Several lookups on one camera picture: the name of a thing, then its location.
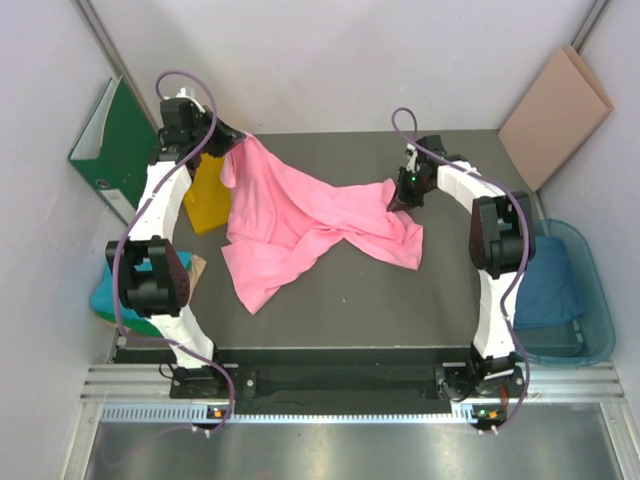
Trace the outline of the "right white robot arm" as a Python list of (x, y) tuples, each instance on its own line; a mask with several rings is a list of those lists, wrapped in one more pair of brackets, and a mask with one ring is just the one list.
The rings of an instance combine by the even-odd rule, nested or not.
[(490, 395), (515, 370), (517, 292), (536, 249), (530, 197), (508, 193), (461, 156), (447, 156), (438, 135), (409, 143), (405, 154), (389, 211), (421, 207), (427, 193), (439, 190), (470, 214), (469, 255), (479, 274), (480, 302), (466, 380), (474, 393)]

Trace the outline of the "pink t shirt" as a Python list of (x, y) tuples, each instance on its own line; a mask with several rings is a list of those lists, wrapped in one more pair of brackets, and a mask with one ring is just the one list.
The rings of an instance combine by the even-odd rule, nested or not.
[(423, 228), (404, 212), (387, 211), (395, 189), (390, 179), (332, 186), (248, 135), (226, 155), (220, 180), (231, 193), (222, 255), (251, 314), (341, 241), (391, 265), (416, 270), (421, 264)]

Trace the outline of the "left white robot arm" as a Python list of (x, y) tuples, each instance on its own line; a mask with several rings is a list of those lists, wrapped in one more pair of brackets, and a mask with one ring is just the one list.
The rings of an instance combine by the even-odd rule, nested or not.
[(178, 367), (195, 369), (192, 384), (205, 396), (226, 387), (225, 370), (212, 363), (215, 345), (200, 328), (190, 306), (190, 279), (172, 238), (185, 194), (201, 156), (222, 157), (239, 145), (244, 133), (217, 119), (214, 111), (181, 90), (160, 102), (160, 144), (146, 169), (146, 184), (136, 214), (105, 256), (112, 275), (112, 304), (118, 329), (129, 309), (159, 332)]

